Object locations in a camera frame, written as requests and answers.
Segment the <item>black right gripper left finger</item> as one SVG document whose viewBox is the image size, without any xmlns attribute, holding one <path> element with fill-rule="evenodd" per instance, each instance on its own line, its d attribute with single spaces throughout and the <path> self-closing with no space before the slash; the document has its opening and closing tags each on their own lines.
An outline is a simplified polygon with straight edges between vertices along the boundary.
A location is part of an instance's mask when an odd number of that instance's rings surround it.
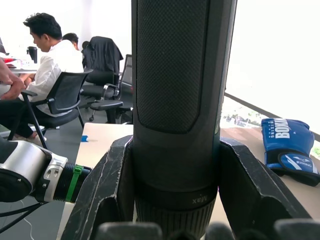
<svg viewBox="0 0 320 240">
<path fill-rule="evenodd" d="M 115 140 L 84 180 L 66 223 L 63 240 L 93 240 L 107 222 L 131 222 L 135 193 L 132 136 Z"/>
</svg>

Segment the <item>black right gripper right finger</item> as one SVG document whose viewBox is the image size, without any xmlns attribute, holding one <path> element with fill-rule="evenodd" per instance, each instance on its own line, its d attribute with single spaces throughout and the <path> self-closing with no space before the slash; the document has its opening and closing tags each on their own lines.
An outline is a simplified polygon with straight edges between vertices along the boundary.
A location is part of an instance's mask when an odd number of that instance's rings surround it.
<svg viewBox="0 0 320 240">
<path fill-rule="evenodd" d="M 313 220 L 283 181 L 249 148 L 230 138 L 219 147 L 219 195 L 236 238 L 311 240 Z"/>
</svg>

